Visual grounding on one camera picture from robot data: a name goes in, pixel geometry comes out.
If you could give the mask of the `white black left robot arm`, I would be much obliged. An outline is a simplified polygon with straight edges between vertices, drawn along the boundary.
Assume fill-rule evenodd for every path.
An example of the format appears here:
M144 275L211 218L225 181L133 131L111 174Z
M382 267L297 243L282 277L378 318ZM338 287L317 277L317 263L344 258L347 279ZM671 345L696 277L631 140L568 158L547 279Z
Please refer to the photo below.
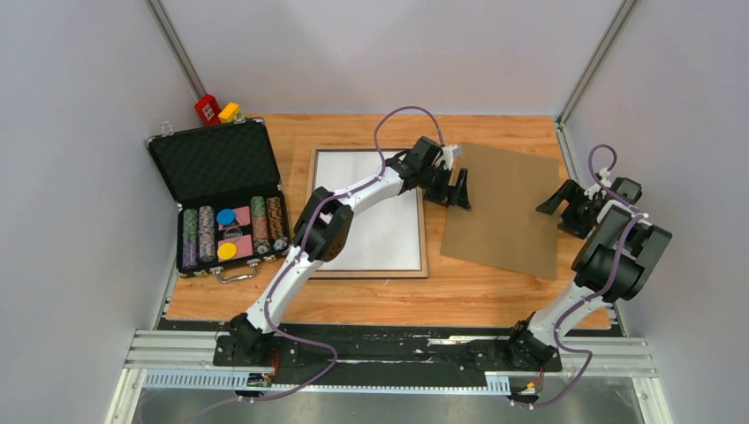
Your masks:
M429 201L470 209L467 170L450 183L454 163L463 153L457 144L441 145L420 137L412 148L382 159L366 178L336 191L316 188L295 224L295 237L281 268L263 294L229 322L229 333L239 357L250 365L270 354L270 339L279 331L285 311L306 281L344 250L352 223L371 207L420 188Z

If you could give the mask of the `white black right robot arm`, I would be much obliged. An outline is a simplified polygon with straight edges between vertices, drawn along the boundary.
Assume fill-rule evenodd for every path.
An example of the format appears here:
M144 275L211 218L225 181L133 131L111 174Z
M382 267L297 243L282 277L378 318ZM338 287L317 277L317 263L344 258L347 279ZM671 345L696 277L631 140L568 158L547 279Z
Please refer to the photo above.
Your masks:
M537 206L538 212L550 215L565 202L558 228L585 244L572 262L570 285L511 329L503 351L510 365L544 366L584 318L642 290L672 239L671 232L636 209L642 194L640 183L629 178L588 189L568 179Z

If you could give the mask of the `brown cardboard backing board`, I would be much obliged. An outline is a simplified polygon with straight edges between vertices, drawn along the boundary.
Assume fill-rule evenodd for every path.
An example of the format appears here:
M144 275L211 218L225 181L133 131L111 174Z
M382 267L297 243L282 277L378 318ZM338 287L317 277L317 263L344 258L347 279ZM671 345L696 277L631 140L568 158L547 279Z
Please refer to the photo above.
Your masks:
M440 254L556 279L556 219L536 208L559 187L559 162L472 143L462 149L471 209L448 209Z

